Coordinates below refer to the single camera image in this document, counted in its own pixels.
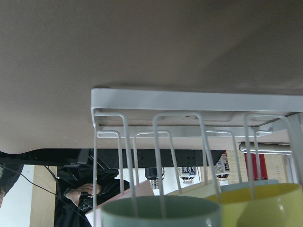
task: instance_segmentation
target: white wall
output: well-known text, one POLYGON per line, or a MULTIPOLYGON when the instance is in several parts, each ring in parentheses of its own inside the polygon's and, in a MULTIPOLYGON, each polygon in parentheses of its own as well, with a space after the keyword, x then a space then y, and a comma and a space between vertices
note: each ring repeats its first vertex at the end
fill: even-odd
MULTIPOLYGON (((30 181, 34 179, 34 166, 24 165, 22 174, 30 181)), ((33 185, 20 176, 3 199, 0 208, 2 227, 29 227, 33 185)))

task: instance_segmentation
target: hand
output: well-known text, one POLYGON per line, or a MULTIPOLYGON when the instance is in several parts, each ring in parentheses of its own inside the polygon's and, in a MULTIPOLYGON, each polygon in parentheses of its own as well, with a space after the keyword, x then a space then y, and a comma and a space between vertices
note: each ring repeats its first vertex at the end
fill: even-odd
MULTIPOLYGON (((97 184, 97 194, 101 193, 102 187, 97 184)), ((76 206, 79 204, 79 199, 81 196, 81 192, 88 192, 89 194, 93 194, 93 184, 87 183, 85 185, 80 186, 76 189, 70 189, 68 193, 66 193, 65 197, 70 199, 76 206)))
POLYGON ((5 191, 4 191, 4 188, 0 188, 0 208, 1 208, 1 205, 2 205, 2 202, 3 202, 3 197, 5 196, 5 191))

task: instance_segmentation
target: red object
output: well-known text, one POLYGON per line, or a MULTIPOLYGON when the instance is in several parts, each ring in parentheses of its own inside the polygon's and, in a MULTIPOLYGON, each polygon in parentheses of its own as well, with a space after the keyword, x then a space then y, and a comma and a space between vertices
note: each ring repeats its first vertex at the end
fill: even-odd
MULTIPOLYGON (((246 163, 247 177, 249 178, 247 154, 244 154, 244 157, 245 157, 245 163, 246 163)), ((260 163, 261 163, 261 179, 267 180, 268 176, 267 176, 264 154, 259 154, 259 157, 260 157, 260 163)), ((257 180, 258 179, 258 170, 257 170, 256 154, 251 154, 251 160, 252 160, 252 169, 254 172, 254 179, 257 180)))

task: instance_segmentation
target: label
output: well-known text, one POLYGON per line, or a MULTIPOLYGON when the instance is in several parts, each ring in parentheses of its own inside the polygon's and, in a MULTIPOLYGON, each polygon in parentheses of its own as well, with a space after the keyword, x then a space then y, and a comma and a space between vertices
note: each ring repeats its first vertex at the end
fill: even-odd
POLYGON ((196 167, 182 167, 182 173, 196 175, 196 167))
POLYGON ((214 166, 214 172, 217 176, 230 174, 230 169, 229 169, 229 164, 227 161, 226 154, 222 153, 221 158, 219 159, 217 164, 214 166))

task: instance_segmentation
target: wall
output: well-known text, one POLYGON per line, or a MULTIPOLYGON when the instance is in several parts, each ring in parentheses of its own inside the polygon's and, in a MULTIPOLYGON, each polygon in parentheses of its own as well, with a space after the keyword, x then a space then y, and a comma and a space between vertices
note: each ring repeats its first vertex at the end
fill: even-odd
MULTIPOLYGON (((22 174, 30 181, 34 179, 34 166, 24 165, 22 174)), ((0 209, 2 227, 30 226, 33 185, 22 176, 3 199, 0 209)))
MULTIPOLYGON (((57 167, 50 166, 56 175, 57 167)), ((56 193, 56 182, 44 166, 35 166, 34 183, 56 193)), ((55 196, 42 190, 33 188, 30 227, 52 227, 54 219, 55 196)))

